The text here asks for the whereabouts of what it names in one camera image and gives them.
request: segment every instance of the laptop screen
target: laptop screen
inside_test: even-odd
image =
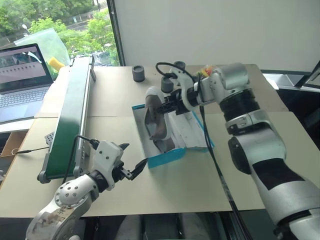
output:
[[[0,93],[52,82],[37,44],[0,50]]]

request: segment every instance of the cardboard box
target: cardboard box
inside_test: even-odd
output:
[[[194,112],[187,112],[181,115],[176,115],[175,112],[168,114],[176,148],[168,152],[161,152],[154,142],[149,139],[150,136],[145,125],[145,105],[133,106],[132,111],[144,155],[148,158],[149,169],[181,159],[187,150],[208,151],[203,125]]]
[[[3,174],[7,173],[15,158],[15,153],[19,150],[27,132],[28,131],[14,131],[10,134],[0,155],[0,170],[3,171]]]

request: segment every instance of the green foliage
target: green foliage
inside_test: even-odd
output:
[[[57,33],[63,32],[67,30],[67,27],[60,19],[57,21],[53,21],[51,17],[47,17],[45,19],[39,19],[38,21],[32,21],[31,27],[28,31],[31,34],[39,32],[41,30],[54,28]]]
[[[67,29],[61,20],[53,21],[52,18],[33,21],[29,32],[36,32],[54,28],[64,43],[70,56],[89,56],[92,53],[106,53],[104,64],[119,65],[117,47],[111,27],[108,10],[95,12],[93,19],[87,23],[87,30],[77,31]]]
[[[32,21],[45,18],[67,19],[94,8],[92,0],[0,0],[0,33],[9,35],[22,24],[30,26]]]
[[[0,7],[0,34],[12,31],[12,26],[8,22],[8,12],[4,7]]]

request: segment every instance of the wire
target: wire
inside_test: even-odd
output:
[[[206,143],[206,146],[208,148],[208,151],[213,159],[213,162],[214,162],[214,165],[215,165],[215,168],[218,172],[218,175],[219,175],[219,178],[220,178],[220,181],[221,181],[221,184],[222,184],[222,187],[223,187],[223,190],[224,190],[224,193],[229,201],[229,204],[232,208],[232,211],[235,215],[235,219],[242,231],[242,234],[243,236],[247,239],[247,240],[252,240],[252,236],[249,232],[249,230],[247,229],[247,226],[244,222],[244,220],[242,219],[241,215],[240,215],[240,212],[237,208],[237,205],[234,201],[234,198],[232,197],[231,195],[231,192],[229,190],[229,187],[226,183],[226,180],[224,178],[224,175],[222,174],[221,172],[221,169],[217,163],[217,160],[216,160],[216,157],[215,157],[215,154],[214,154],[214,151],[211,147],[211,141],[210,141],[210,136],[209,136],[209,132],[208,132],[208,128],[207,128],[207,124],[206,124],[206,117],[205,117],[205,109],[203,106],[199,106],[199,109],[200,109],[200,114],[201,114],[201,117],[202,117],[202,121],[203,121],[203,131],[204,131],[204,138],[205,138],[205,143]]]
[[[82,136],[82,135],[79,135],[79,134],[74,136],[72,149],[71,149],[71,153],[70,153],[70,158],[69,158],[68,166],[66,168],[63,180],[62,180],[62,184],[64,184],[66,182],[67,177],[68,177],[68,173],[69,173],[69,170],[70,170],[70,167],[71,167],[72,159],[74,157],[74,151],[75,151],[76,144],[77,144],[77,138],[80,138],[80,139],[83,139],[83,140],[86,140],[86,141],[90,141],[89,138],[87,138],[85,136]]]
[[[40,148],[36,148],[36,149],[32,149],[32,150],[22,150],[22,151],[17,151],[15,154],[27,154],[27,153],[30,153],[30,152],[33,152],[33,151],[38,151],[38,150],[41,150],[41,149],[48,149],[48,148],[49,148],[48,146],[45,146],[45,147],[40,147]]]
[[[163,61],[161,61],[161,62],[158,62],[158,63],[155,65],[155,69],[156,69],[157,72],[160,73],[162,76],[171,78],[171,77],[173,76],[173,73],[164,73],[163,71],[161,71],[161,70],[159,69],[159,66],[160,66],[160,65],[170,66],[170,67],[174,67],[174,68],[176,68],[176,69],[179,69],[179,70],[182,71],[184,74],[187,74],[187,75],[192,79],[192,81],[194,81],[192,75],[191,75],[189,72],[187,72],[186,70],[184,70],[184,69],[180,68],[179,66],[174,65],[174,64],[172,64],[172,63],[170,63],[170,62],[163,62]]]

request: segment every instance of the table surface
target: table surface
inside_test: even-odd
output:
[[[202,66],[187,66],[186,70],[195,73]],[[255,64],[245,65],[256,100],[267,112],[288,111],[277,92],[267,82]],[[161,75],[154,67],[145,67],[145,80],[133,81],[132,67],[94,67],[96,83],[88,106],[89,117],[132,116],[132,106],[145,103],[145,93],[151,86],[161,87]],[[58,117],[68,86],[70,67],[63,67],[56,81],[51,85],[36,118]],[[217,103],[205,106],[207,114],[221,113]]]
[[[257,101],[268,112],[286,144],[287,164],[319,187],[319,150],[257,66],[250,64],[246,67]],[[193,66],[188,70],[193,73],[199,68]],[[48,95],[39,114],[42,118],[34,121],[20,150],[46,145],[44,136],[54,131],[57,123],[55,116],[59,106],[56,103],[60,101],[62,104],[65,94],[63,90],[58,94],[58,89],[62,86],[66,89],[69,70],[68,67],[62,68],[60,79],[50,88],[51,95]],[[132,80],[130,67],[95,67],[97,81],[90,102],[87,135],[116,144],[130,143],[122,156],[125,167],[130,170],[144,158],[131,106],[144,103],[149,86],[160,86],[160,77],[155,70],[145,70],[146,80],[137,83]],[[228,149],[231,136],[225,129],[225,119],[219,106],[215,103],[208,105],[206,113],[217,161],[238,208],[264,208],[251,177],[239,172],[232,163]],[[48,184],[37,181],[45,153],[44,149],[15,157],[0,188],[0,217],[34,217],[52,199],[62,180],[55,179]],[[115,189],[100,195],[85,216],[230,210],[209,154],[188,152],[180,160],[153,169],[146,168],[134,181],[118,182]]]
[[[286,163],[320,186],[320,152],[292,112],[270,112],[287,147]],[[207,114],[215,155],[240,210],[264,208],[249,175],[238,171],[228,149],[228,135],[221,113]],[[44,135],[55,129],[57,118],[38,118],[21,150],[44,147]],[[132,170],[144,158],[133,116],[89,117],[88,137],[130,143],[122,160]],[[34,217],[52,199],[61,179],[37,181],[46,150],[17,155],[0,189],[0,217]],[[214,164],[207,153],[188,152],[182,159],[148,169],[134,181],[124,179],[112,191],[100,194],[85,216],[230,211]]]
[[[23,131],[30,129],[34,119],[17,120],[12,122],[0,123],[0,134]]]

